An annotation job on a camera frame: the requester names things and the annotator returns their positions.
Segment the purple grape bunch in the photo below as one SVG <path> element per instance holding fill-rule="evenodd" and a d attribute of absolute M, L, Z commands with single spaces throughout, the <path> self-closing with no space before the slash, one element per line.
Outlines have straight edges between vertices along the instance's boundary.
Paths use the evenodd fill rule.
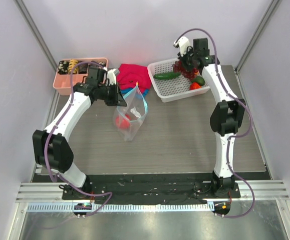
<path fill-rule="evenodd" d="M 199 75 L 198 69 L 193 68 L 190 70 L 186 70 L 184 66 L 182 65 L 181 61 L 179 60 L 174 62 L 173 71 L 175 73 L 180 73 L 182 76 L 184 76 L 190 81 L 194 80 Z"/>

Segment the clear zip top bag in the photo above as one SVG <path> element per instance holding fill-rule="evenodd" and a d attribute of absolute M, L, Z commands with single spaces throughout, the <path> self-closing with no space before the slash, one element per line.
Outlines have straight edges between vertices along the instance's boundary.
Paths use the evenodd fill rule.
<path fill-rule="evenodd" d="M 117 131 L 122 136 L 125 142 L 130 142 L 135 137 L 137 131 L 142 126 L 148 114 L 148 104 L 142 95 L 138 85 L 136 85 L 129 93 L 123 95 L 127 106 L 117 106 L 114 115 L 113 123 L 115 126 L 115 118 L 119 115 L 129 115 L 130 127 L 128 129 L 118 129 Z"/>

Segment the red apple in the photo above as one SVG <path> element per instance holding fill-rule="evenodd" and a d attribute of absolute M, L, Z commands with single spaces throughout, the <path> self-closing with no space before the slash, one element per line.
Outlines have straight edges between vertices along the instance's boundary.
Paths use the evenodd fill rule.
<path fill-rule="evenodd" d="M 122 130 L 128 129 L 130 127 L 130 120 L 131 118 L 128 114 L 124 116 L 119 115 L 115 118 L 115 126 Z"/>

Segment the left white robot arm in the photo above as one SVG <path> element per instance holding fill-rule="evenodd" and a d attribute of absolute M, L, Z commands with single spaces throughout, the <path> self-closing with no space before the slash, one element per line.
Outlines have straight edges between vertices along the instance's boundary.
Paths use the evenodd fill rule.
<path fill-rule="evenodd" d="M 117 76 L 119 70 L 90 67 L 88 75 L 78 83 L 71 83 L 71 94 L 56 118 L 44 129 L 33 133 L 34 156 L 44 166 L 50 179 L 62 179 L 74 188 L 79 199 L 87 199 L 92 191 L 89 177 L 74 163 L 69 138 L 76 124 L 93 102 L 104 101 L 107 106 L 125 107 Z"/>

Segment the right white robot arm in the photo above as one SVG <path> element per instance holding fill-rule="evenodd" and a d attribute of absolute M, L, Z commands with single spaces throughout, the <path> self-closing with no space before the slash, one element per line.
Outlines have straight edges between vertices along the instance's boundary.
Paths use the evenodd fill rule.
<path fill-rule="evenodd" d="M 238 99 L 229 87 L 217 57 L 210 55 L 206 38 L 190 43 L 183 36 L 174 44 L 180 49 L 178 58 L 184 70 L 199 71 L 214 96 L 216 106 L 210 117 L 210 127 L 216 137 L 216 163 L 210 191 L 215 197 L 225 197 L 235 185 L 233 150 L 236 134 L 242 125 L 245 101 Z"/>

